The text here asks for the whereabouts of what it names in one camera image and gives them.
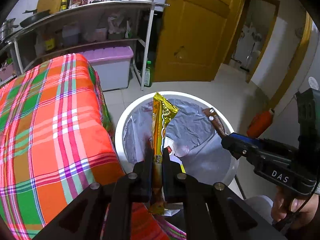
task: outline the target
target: yellow door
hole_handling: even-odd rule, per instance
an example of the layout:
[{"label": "yellow door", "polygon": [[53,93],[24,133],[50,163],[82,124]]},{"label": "yellow door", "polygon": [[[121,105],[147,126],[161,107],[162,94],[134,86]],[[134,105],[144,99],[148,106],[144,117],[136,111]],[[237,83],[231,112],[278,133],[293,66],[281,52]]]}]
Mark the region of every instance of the yellow door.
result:
[{"label": "yellow door", "polygon": [[210,81],[234,35],[243,0],[166,0],[155,81]]}]

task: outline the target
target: doorway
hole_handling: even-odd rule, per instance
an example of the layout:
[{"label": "doorway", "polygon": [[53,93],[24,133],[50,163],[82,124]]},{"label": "doorway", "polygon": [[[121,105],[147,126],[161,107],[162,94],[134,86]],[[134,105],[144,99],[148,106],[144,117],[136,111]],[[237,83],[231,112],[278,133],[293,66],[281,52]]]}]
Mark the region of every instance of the doorway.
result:
[{"label": "doorway", "polygon": [[225,64],[246,73],[249,82],[267,48],[279,11],[278,0],[244,0]]}]

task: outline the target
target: brown wrapper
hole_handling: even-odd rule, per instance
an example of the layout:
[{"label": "brown wrapper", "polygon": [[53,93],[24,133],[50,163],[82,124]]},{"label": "brown wrapper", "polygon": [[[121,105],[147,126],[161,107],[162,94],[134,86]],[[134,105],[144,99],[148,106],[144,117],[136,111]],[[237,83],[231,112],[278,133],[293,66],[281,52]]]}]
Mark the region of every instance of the brown wrapper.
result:
[{"label": "brown wrapper", "polygon": [[152,165],[152,194],[153,203],[149,212],[162,214],[164,212],[164,200],[162,198],[162,150],[165,139],[165,128],[178,112],[178,108],[173,106],[159,93],[153,97],[152,113],[152,146],[154,158]]}]

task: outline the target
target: green bottle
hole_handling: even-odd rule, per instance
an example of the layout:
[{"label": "green bottle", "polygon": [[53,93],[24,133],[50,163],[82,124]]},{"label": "green bottle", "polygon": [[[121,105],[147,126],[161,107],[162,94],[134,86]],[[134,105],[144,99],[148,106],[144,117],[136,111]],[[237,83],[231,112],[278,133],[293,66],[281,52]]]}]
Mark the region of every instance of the green bottle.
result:
[{"label": "green bottle", "polygon": [[146,66],[146,73],[144,75],[144,86],[145,87],[151,87],[152,81],[153,81],[153,65],[151,64],[151,61],[147,61],[147,66]]}]

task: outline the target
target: bed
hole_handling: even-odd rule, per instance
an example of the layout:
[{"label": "bed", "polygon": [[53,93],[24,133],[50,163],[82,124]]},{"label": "bed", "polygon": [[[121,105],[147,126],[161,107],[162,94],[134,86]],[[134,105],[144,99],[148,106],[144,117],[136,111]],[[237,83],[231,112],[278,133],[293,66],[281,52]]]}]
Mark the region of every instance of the bed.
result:
[{"label": "bed", "polygon": [[[97,73],[80,54],[46,61],[0,89],[0,215],[32,239],[89,184],[124,173]],[[143,204],[131,239],[185,239]]]}]

